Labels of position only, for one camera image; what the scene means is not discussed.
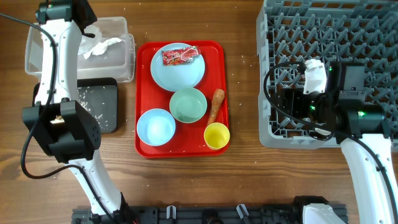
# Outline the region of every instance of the wooden table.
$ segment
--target wooden table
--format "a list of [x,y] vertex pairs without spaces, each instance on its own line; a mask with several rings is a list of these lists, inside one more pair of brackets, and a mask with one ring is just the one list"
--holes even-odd
[[[2,0],[0,11],[34,22],[39,2]],[[347,204],[350,222],[359,223],[350,172],[339,149],[268,149],[259,142],[256,17],[262,1],[90,3],[98,17],[125,17],[136,49],[148,41],[208,39],[219,42],[225,52],[232,138],[218,157],[141,157],[133,145],[135,80],[119,86],[119,129],[103,136],[100,152],[130,205],[260,205],[321,195]],[[24,71],[28,27],[3,18],[0,27],[0,223],[70,223],[72,209],[90,205],[72,173],[30,180],[21,172],[28,133],[21,109],[30,105],[37,79]],[[61,166],[35,141],[27,161],[33,174]]]

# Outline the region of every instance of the brown carrot toy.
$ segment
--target brown carrot toy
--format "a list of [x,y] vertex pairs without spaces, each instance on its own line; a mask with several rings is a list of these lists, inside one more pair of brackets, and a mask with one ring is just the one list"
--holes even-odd
[[209,120],[207,121],[207,125],[212,124],[216,121],[218,111],[220,110],[220,106],[224,98],[225,98],[224,90],[216,89],[213,95],[213,100],[211,101],[211,110],[210,110]]

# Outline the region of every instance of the red snack wrapper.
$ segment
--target red snack wrapper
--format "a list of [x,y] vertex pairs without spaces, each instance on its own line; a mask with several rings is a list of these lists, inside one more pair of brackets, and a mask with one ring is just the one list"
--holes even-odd
[[182,65],[193,62],[195,56],[200,55],[197,46],[185,47],[183,49],[167,50],[162,52],[163,65]]

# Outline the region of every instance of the yellow cup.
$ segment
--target yellow cup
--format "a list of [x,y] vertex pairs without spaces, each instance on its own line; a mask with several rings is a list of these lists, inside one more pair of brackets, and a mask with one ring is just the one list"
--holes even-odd
[[229,130],[221,123],[213,123],[205,129],[205,142],[212,150],[219,150],[229,142]]

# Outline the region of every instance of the gray plastic crate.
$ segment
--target gray plastic crate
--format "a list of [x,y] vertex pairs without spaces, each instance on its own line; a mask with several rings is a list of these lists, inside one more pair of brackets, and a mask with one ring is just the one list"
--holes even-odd
[[[398,2],[265,0],[256,25],[259,132],[264,146],[339,147],[335,138],[315,140],[302,124],[279,116],[263,92],[270,67],[317,58],[326,68],[333,60],[365,64],[366,102],[384,108],[394,133],[393,146],[398,150]],[[272,94],[278,88],[303,88],[304,80],[295,67],[287,67],[277,69],[267,84]]]

